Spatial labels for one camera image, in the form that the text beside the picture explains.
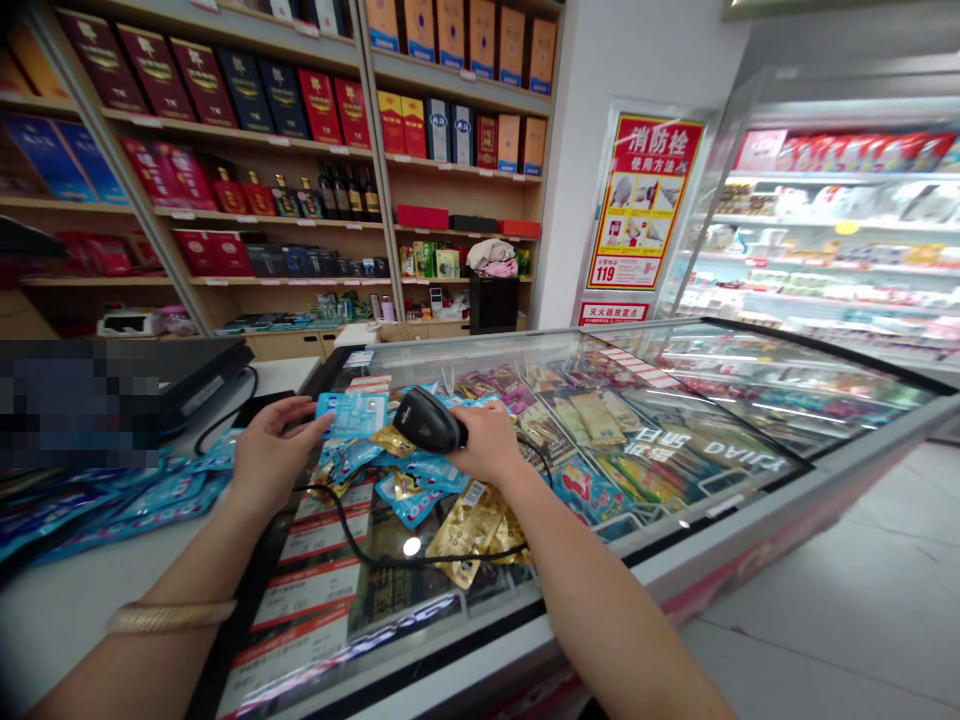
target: glass freezer lid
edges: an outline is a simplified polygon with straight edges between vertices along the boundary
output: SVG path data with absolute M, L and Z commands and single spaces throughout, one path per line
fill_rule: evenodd
M 592 334 L 805 458 L 835 450 L 936 397 L 901 378 L 762 331 L 693 322 Z

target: yellow box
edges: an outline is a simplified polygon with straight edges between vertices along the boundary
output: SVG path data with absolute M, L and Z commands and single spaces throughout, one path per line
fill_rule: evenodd
M 523 174 L 543 175 L 543 148 L 547 139 L 547 121 L 527 118 L 523 133 Z
M 530 90 L 549 95 L 553 85 L 553 56 L 557 49 L 557 24 L 534 18 L 530 41 Z
M 407 55 L 426 62 L 436 62 L 433 0 L 404 0 L 403 18 L 407 29 Z
M 397 6 L 394 0 L 367 0 L 367 25 L 375 48 L 400 52 Z
M 523 40 L 527 18 L 522 12 L 500 6 L 500 67 L 502 83 L 520 87 L 523 79 Z
M 441 65 L 463 68 L 463 0 L 437 0 L 437 47 Z
M 20 67 L 27 74 L 30 84 L 40 93 L 40 97 L 55 100 L 70 99 L 67 91 L 60 85 L 53 67 L 47 62 L 47 56 L 37 38 L 23 21 L 14 21 L 7 36 L 7 42 Z
M 493 80 L 496 54 L 497 6 L 493 0 L 470 2 L 470 69 L 477 77 Z
M 497 122 L 497 170 L 517 172 L 520 155 L 520 116 L 501 115 Z

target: price tag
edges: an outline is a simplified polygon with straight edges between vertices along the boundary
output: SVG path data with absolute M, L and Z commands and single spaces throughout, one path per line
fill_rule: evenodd
M 267 585 L 252 632 L 289 622 L 357 597 L 360 561 L 342 558 L 303 572 L 281 575 Z
M 130 122 L 132 122 L 134 125 L 139 125 L 140 127 L 163 127 L 163 123 L 160 121 L 160 118 L 151 117 L 150 115 L 133 115 L 130 118 Z
M 370 513 L 359 511 L 347 516 L 347 527 L 357 540 L 367 536 Z M 347 544 L 347 536 L 337 516 L 331 516 L 316 522 L 295 526 L 287 536 L 280 553 L 280 564 L 293 562 L 305 557 L 320 555 Z
M 216 717 L 235 717 L 333 667 L 333 657 L 347 644 L 348 614 L 348 608 L 337 608 L 237 655 Z
M 301 35 L 306 35 L 307 37 L 320 39 L 320 28 L 318 28 L 313 23 L 307 23 L 303 20 L 293 20 L 293 29 L 296 30 Z

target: red gift box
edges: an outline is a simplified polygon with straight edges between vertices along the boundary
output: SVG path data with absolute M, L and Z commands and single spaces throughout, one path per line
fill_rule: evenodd
M 397 224 L 449 230 L 450 211 L 442 208 L 425 208 L 419 205 L 397 205 Z

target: gold snack packet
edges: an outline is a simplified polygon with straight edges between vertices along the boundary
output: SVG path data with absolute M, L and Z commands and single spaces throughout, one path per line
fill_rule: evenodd
M 507 501 L 499 490 L 471 480 L 430 542 L 426 556 L 485 554 L 506 508 Z M 437 563 L 436 567 L 459 587 L 469 590 L 480 570 L 480 561 Z
M 487 549 L 487 553 L 496 555 L 497 553 L 502 553 L 519 545 L 523 545 L 526 541 L 527 538 L 523 534 L 523 529 L 520 527 L 520 521 L 517 520 L 517 516 L 513 514 L 513 510 L 507 506 L 507 511 L 503 514 L 503 519 L 500 521 L 500 524 L 497 525 L 497 531 L 493 534 L 493 540 L 490 541 L 490 547 Z M 530 548 L 525 548 L 521 552 L 507 555 L 505 558 L 493 560 L 492 562 L 495 565 L 513 565 L 514 563 L 529 565 L 533 562 L 533 556 L 530 554 Z
M 617 421 L 607 410 L 599 394 L 593 392 L 571 395 L 570 402 L 580 413 L 583 424 L 587 426 L 592 445 L 597 447 L 627 442 L 627 438 L 620 432 Z
M 404 458 L 417 449 L 393 425 L 386 425 L 370 436 L 370 442 L 376 443 L 394 457 Z
M 613 390 L 601 392 L 600 399 L 603 400 L 603 404 L 606 405 L 607 410 L 613 415 L 613 419 L 617 421 L 617 425 L 625 435 L 643 430 L 644 425 L 640 421 L 640 417 Z

